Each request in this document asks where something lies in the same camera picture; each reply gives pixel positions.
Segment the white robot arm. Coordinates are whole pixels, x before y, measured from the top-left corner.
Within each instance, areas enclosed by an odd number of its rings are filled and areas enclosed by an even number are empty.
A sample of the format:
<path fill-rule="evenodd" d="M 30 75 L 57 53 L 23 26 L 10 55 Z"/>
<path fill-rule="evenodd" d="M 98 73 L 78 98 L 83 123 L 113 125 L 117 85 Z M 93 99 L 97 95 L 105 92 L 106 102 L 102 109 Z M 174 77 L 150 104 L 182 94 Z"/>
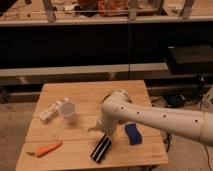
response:
<path fill-rule="evenodd" d="M 113 90 L 100 109 L 92 130 L 113 135 L 120 121 L 131 121 L 213 147 L 212 113 L 135 105 L 124 89 Z"/>

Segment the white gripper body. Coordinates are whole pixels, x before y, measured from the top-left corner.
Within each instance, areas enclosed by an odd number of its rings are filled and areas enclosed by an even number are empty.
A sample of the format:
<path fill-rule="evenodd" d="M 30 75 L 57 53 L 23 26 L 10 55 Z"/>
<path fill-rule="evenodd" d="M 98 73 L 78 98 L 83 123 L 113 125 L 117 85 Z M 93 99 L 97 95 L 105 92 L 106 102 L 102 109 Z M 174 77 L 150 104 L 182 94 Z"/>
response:
<path fill-rule="evenodd" d="M 96 128 L 103 133 L 112 135 L 117 127 L 117 121 L 100 117 L 96 122 Z"/>

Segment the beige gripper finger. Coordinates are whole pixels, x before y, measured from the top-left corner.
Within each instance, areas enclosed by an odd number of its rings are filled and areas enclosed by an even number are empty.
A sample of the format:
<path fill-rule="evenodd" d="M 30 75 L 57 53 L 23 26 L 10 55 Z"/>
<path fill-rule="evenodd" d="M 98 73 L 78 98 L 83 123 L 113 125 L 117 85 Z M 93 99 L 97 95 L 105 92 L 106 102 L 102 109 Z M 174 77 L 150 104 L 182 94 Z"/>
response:
<path fill-rule="evenodd" d="M 91 128 L 88 128 L 87 130 L 88 132 L 91 132 L 91 131 L 97 131 L 97 128 L 96 127 L 91 127 Z"/>
<path fill-rule="evenodd" d="M 111 140 L 114 139 L 114 133 L 106 133 L 107 137 L 110 138 Z"/>

